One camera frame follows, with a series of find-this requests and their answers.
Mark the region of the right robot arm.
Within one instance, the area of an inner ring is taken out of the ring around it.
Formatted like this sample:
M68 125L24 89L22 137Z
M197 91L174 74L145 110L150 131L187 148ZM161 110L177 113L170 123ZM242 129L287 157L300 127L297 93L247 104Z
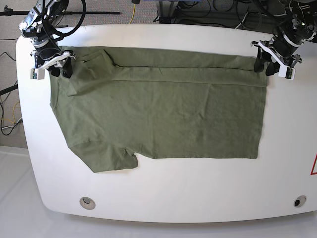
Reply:
M75 33L83 23L87 7L84 0L81 3L80 20L69 32L62 33L54 27L57 18L64 14L68 7L67 0L39 0L19 24L21 35L30 39L35 48L31 52L31 79L44 79L46 71L55 77L72 76L72 60L76 59L76 55L73 51L62 50L57 42Z

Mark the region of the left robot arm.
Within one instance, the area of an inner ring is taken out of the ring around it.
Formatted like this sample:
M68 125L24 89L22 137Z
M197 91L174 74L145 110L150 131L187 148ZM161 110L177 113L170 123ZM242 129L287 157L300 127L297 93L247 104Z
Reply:
M293 80L295 65L302 62L296 50L317 34L317 4L313 0L281 0L285 14L281 17L271 14L259 0L251 1L260 17L266 15L275 25L273 37L268 41L252 41L251 46L258 48L254 72L265 70L267 76Z

